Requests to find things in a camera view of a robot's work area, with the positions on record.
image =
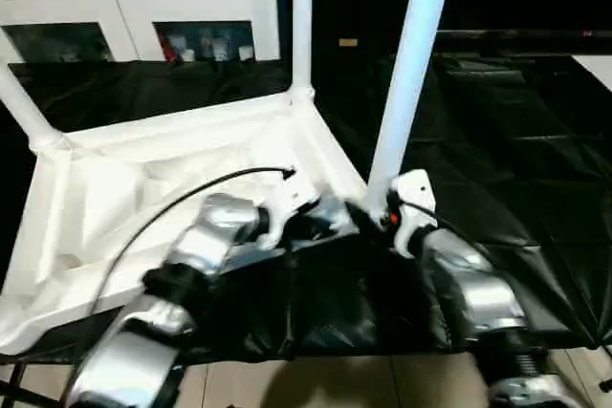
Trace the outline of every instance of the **tiled floor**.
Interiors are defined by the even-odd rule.
[[[597,408],[612,395],[597,384],[612,376],[603,353],[558,351],[568,384]],[[8,380],[10,368],[0,367]],[[22,386],[59,397],[68,367],[28,367]],[[302,358],[293,362],[223,362],[191,367],[178,408],[486,408],[486,387],[468,354]],[[27,405],[17,404],[18,408]]]

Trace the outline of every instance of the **black cable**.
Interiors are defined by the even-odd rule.
[[[104,274],[104,277],[102,279],[102,282],[100,283],[98,290],[96,292],[96,296],[94,297],[94,301],[92,303],[92,306],[88,312],[88,314],[85,316],[85,318],[90,317],[92,315],[94,315],[96,313],[96,310],[98,309],[98,305],[100,302],[100,298],[102,296],[102,294],[104,293],[104,289],[106,288],[106,284],[108,283],[108,280],[111,276],[111,274],[114,272],[115,268],[118,266],[118,264],[120,263],[120,261],[122,260],[123,256],[125,255],[125,253],[127,253],[127,250],[134,244],[134,242],[151,226],[153,225],[155,222],[157,222],[165,213],[167,213],[169,210],[173,209],[174,207],[176,207],[178,204],[182,203],[183,201],[191,198],[194,195],[197,195],[198,193],[209,189],[215,185],[218,185],[219,183],[223,183],[226,181],[230,181],[232,179],[235,179],[237,177],[240,176],[246,176],[249,174],[256,174],[256,173],[260,173],[260,172],[281,172],[283,174],[283,180],[286,180],[288,178],[290,178],[295,171],[293,169],[287,169],[287,168],[283,168],[283,167],[250,167],[248,169],[240,169],[238,171],[234,171],[231,172],[229,174],[226,174],[224,176],[221,176],[217,179],[214,179],[210,182],[207,183],[203,183],[202,185],[197,186],[196,188],[186,192],[184,195],[181,195],[179,198],[177,198],[176,200],[172,201],[170,204],[167,204],[166,206],[164,206],[162,209],[160,209],[153,217],[151,217],[143,226],[141,226],[141,228],[136,231],[136,233],[134,233],[132,235],[132,237],[127,241],[127,243],[125,243],[125,245],[123,246],[123,248],[121,249],[121,251],[117,254],[117,256],[113,259],[113,261],[111,262],[111,264],[108,267],[108,270],[106,270],[106,273]],[[87,348],[87,343],[86,340],[88,339],[90,333],[86,333],[83,336],[83,349],[81,349],[81,353],[84,354],[84,352],[86,351]]]

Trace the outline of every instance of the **black cloth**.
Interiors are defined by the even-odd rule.
[[[329,62],[316,74],[317,107],[366,177],[392,59],[336,63],[337,72]],[[289,83],[279,63],[16,71],[63,130],[263,96]],[[536,336],[550,347],[612,343],[611,110],[607,90],[571,58],[435,58],[404,157],[404,171],[427,170],[441,214],[484,244],[508,273]],[[3,136],[16,186],[5,206],[12,223],[3,235],[10,242],[33,159],[16,128]],[[10,253],[10,246],[3,249]],[[210,326],[186,359],[463,350],[465,343],[451,337],[433,338],[420,282],[414,262],[360,235],[248,267],[222,280],[206,308]],[[50,360],[70,359],[73,338],[91,330],[82,326],[48,333],[30,361],[45,360],[45,350],[55,348],[61,350]]]

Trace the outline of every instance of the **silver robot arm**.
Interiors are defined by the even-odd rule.
[[[547,350],[535,342],[513,289],[483,253],[406,202],[425,211],[435,205],[425,171],[415,172],[400,176],[389,193],[394,248],[417,259],[442,320],[469,344],[489,385],[490,406],[584,408],[548,367]],[[418,212],[418,219],[406,218]]]
[[[65,391],[66,406],[172,406],[185,371],[179,356],[228,257],[242,246],[258,253],[274,249],[284,225],[317,200],[316,190],[298,174],[262,205],[228,194],[206,197],[164,263],[143,277],[143,294],[121,310],[77,369]]]

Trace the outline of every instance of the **cabinet glass door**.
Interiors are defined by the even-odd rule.
[[[166,61],[216,61],[254,59],[251,22],[155,22]]]
[[[2,27],[25,62],[114,61],[98,23]]]

